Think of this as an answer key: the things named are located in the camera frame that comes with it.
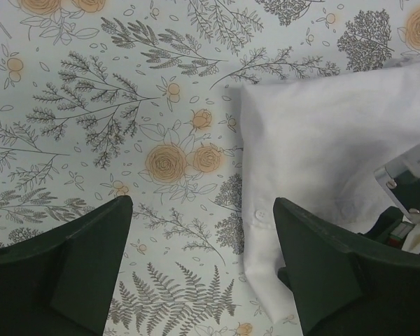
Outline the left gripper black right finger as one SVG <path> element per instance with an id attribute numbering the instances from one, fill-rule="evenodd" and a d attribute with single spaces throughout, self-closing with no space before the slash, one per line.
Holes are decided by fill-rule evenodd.
<path id="1" fill-rule="evenodd" d="M 304 335 L 420 335 L 420 254 L 392 232 L 403 213 L 386 209 L 364 234 L 329 223 L 291 201 L 273 207 Z"/>

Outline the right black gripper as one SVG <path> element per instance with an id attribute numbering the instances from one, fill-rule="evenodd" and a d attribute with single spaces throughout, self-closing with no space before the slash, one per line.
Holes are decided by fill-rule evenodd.
<path id="1" fill-rule="evenodd" d="M 374 177 L 394 205 L 364 236 L 420 254 L 420 143 L 376 169 Z"/>

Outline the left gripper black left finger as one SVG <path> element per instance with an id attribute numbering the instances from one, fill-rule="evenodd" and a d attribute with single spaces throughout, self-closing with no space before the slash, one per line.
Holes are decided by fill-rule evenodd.
<path id="1" fill-rule="evenodd" d="M 131 220 L 119 196 L 0 248 L 0 335 L 103 335 Z"/>

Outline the white long sleeve shirt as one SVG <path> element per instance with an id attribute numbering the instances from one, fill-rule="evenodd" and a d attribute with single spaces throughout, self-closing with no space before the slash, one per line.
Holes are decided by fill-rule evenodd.
<path id="1" fill-rule="evenodd" d="M 297 309 L 273 205 L 284 197 L 353 231 L 390 199 L 374 170 L 420 143 L 420 57 L 383 69 L 241 89 L 244 272 L 271 321 Z"/>

